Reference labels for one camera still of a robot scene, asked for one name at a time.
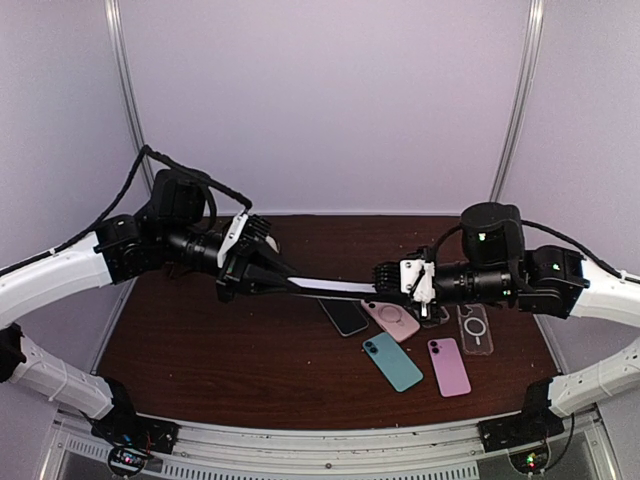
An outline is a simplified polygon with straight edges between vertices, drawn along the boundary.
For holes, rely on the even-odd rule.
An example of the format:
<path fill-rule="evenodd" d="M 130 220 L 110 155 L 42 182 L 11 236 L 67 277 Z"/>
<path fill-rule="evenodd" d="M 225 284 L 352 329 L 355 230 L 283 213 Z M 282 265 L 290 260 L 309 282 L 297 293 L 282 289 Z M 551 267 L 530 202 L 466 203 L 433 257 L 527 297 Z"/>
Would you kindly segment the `clear phone case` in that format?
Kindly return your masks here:
<path fill-rule="evenodd" d="M 445 307 L 429 305 L 426 315 L 419 319 L 419 323 L 423 328 L 435 328 L 446 324 L 449 320 L 450 314 Z"/>

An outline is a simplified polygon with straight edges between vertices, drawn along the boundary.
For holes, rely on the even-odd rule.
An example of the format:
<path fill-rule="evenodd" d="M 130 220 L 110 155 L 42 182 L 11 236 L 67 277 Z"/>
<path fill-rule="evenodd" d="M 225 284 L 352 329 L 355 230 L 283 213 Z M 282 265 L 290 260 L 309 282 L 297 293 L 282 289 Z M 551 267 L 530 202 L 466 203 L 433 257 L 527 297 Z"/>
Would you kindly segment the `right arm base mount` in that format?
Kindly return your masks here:
<path fill-rule="evenodd" d="M 557 464 L 551 459 L 548 440 L 564 432 L 564 421 L 551 411 L 551 382 L 547 378 L 531 384 L 518 413 L 478 423 L 485 453 L 513 451 L 509 454 L 512 467 L 528 476 L 542 475 Z"/>

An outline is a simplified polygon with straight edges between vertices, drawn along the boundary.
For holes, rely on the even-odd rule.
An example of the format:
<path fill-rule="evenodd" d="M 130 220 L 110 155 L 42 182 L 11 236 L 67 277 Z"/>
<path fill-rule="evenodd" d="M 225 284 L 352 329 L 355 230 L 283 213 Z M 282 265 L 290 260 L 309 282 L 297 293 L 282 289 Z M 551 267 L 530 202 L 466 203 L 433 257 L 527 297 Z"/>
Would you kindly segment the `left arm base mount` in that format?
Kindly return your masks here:
<path fill-rule="evenodd" d="M 109 470 L 118 479 L 131 479 L 154 459 L 154 453 L 173 452 L 179 425 L 139 415 L 123 384 L 111 378 L 106 378 L 106 383 L 112 393 L 112 409 L 99 420 L 86 420 L 91 433 L 111 445 Z"/>

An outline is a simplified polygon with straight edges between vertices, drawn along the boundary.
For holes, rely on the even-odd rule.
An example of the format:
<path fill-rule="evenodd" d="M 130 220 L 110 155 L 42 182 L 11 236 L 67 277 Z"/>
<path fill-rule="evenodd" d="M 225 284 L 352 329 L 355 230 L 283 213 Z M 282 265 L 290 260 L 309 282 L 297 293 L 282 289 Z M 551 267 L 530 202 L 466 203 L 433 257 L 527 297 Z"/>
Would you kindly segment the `pink white phone case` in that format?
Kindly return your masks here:
<path fill-rule="evenodd" d="M 408 340 L 420 330 L 419 322 L 398 305 L 361 301 L 360 306 L 397 343 Z"/>

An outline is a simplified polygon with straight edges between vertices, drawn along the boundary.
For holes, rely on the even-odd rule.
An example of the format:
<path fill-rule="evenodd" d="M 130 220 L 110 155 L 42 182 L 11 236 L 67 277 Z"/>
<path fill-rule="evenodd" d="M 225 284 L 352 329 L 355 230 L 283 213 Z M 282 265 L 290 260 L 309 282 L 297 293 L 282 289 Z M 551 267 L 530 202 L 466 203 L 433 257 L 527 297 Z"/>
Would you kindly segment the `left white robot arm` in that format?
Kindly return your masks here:
<path fill-rule="evenodd" d="M 269 223 L 247 211 L 227 230 L 201 230 L 215 203 L 195 172 L 164 169 L 150 200 L 134 215 L 101 220 L 67 247 L 48 251 L 1 273 L 1 379 L 77 408 L 103 421 L 123 444 L 144 433 L 142 419 L 119 382 L 83 372 L 24 335 L 17 320 L 73 294 L 116 285 L 177 263 L 212 275 L 218 294 L 270 293 L 294 289 L 294 272 L 279 258 Z"/>

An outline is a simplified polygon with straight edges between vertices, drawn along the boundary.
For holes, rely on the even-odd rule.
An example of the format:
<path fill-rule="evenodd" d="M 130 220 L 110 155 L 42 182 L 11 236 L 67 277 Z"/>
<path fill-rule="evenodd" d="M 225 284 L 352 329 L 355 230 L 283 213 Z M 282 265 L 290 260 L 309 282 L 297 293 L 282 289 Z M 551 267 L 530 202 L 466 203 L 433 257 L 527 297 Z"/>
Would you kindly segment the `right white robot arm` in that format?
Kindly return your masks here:
<path fill-rule="evenodd" d="M 560 319 L 598 318 L 639 324 L 639 279 L 616 270 L 568 236 L 547 228 L 563 246 L 525 247 L 523 220 L 511 204 L 467 208 L 459 223 L 436 240 L 427 258 L 439 304 L 500 303 Z M 551 415 L 581 408 L 639 385 L 639 343 L 577 372 L 531 384 L 513 419 L 519 440 L 535 440 Z"/>

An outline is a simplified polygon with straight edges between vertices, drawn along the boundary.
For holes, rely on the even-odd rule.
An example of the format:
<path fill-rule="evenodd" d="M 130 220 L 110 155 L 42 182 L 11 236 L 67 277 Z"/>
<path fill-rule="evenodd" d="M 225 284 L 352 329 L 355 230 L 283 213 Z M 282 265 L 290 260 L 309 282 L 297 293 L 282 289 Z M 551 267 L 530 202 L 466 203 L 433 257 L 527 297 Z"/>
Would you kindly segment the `black phone white case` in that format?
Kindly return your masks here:
<path fill-rule="evenodd" d="M 423 380 L 422 371 L 388 333 L 365 340 L 362 347 L 396 392 L 406 392 Z"/>
<path fill-rule="evenodd" d="M 287 280 L 304 296 L 330 299 L 364 299 L 376 294 L 373 284 L 324 280 L 306 277 L 288 277 Z"/>

